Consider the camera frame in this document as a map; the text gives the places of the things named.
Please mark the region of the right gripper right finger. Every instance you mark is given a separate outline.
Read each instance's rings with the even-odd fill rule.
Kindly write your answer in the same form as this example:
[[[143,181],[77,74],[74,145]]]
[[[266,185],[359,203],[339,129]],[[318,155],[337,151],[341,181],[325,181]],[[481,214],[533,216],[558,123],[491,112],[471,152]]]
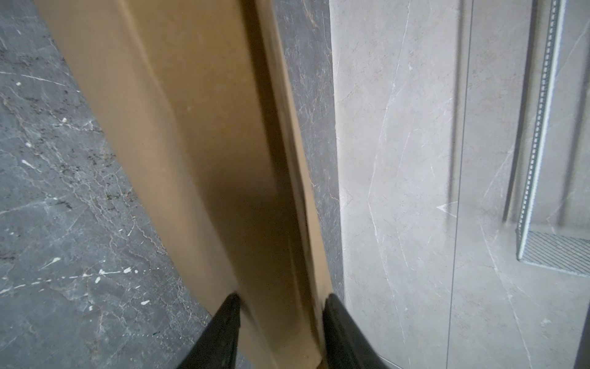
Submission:
[[[323,325],[328,368],[387,368],[335,294],[327,297]]]

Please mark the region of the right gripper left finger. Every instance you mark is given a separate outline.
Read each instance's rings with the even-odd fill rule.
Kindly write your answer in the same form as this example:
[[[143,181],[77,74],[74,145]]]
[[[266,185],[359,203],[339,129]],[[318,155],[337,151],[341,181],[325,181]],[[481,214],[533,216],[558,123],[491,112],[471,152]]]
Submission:
[[[232,369],[238,354],[241,302],[237,293],[227,296],[178,369]]]

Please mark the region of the brown cardboard box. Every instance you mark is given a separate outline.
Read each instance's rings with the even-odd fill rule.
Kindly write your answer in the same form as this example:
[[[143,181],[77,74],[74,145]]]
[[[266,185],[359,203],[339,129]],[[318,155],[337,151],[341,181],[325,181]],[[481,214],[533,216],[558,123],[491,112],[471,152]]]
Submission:
[[[316,368],[332,290],[271,1],[39,1],[194,298],[258,368]]]

